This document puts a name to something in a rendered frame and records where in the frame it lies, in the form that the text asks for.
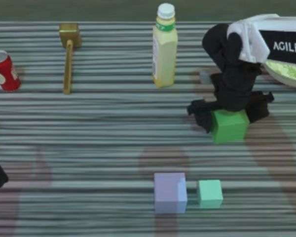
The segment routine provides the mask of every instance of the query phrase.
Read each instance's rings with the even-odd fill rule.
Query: green block
[[[212,112],[214,143],[242,141],[249,127],[249,119],[245,110],[228,112],[217,110]]]
[[[220,208],[223,200],[220,180],[200,180],[197,182],[197,199],[202,209]]]

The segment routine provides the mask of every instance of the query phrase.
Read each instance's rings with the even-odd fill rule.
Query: black label
[[[268,59],[296,64],[296,32],[260,31],[270,49]]]

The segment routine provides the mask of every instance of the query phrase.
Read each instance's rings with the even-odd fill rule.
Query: green bottle neck band
[[[175,28],[175,26],[176,26],[175,22],[171,25],[162,25],[162,24],[156,22],[157,29],[160,31],[163,31],[163,32],[170,32]]]

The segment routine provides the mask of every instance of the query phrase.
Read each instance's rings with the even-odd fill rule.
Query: table
[[[153,23],[80,23],[73,89],[62,94],[57,22],[0,22],[0,49],[22,77],[0,88],[0,234],[6,237],[296,237],[296,90],[270,76],[272,115],[243,143],[213,145],[185,108],[211,96],[201,48],[215,23],[179,22],[176,84],[151,79]],[[186,214],[155,217],[152,175],[186,173]],[[196,181],[220,179],[219,210],[197,208]]]

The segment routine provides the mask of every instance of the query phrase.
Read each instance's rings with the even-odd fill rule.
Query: green and white bowl
[[[268,60],[264,68],[279,82],[296,87],[296,65]]]

